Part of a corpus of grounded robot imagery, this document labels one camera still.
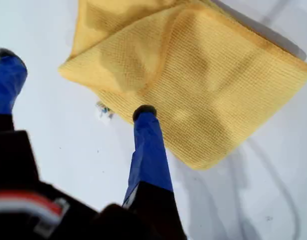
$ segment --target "cloth fold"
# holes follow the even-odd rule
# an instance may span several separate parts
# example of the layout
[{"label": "cloth fold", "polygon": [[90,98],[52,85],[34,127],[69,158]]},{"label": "cloth fold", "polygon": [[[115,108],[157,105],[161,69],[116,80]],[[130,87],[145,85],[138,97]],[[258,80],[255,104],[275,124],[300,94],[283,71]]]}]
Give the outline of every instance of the cloth fold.
[{"label": "cloth fold", "polygon": [[224,158],[307,80],[307,63],[208,0],[80,0],[59,71],[130,123],[155,106],[166,147],[194,169]]}]

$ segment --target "yellow microfiber cloth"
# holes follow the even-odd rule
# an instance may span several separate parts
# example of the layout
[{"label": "yellow microfiber cloth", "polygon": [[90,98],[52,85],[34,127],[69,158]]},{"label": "yellow microfiber cloth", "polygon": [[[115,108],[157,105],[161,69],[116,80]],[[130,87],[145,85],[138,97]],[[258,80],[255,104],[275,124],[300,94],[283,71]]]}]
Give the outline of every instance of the yellow microfiber cloth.
[{"label": "yellow microfiber cloth", "polygon": [[59,71],[130,123],[155,106],[166,147],[194,169],[224,158],[307,80],[307,63],[209,0],[80,0]]}]

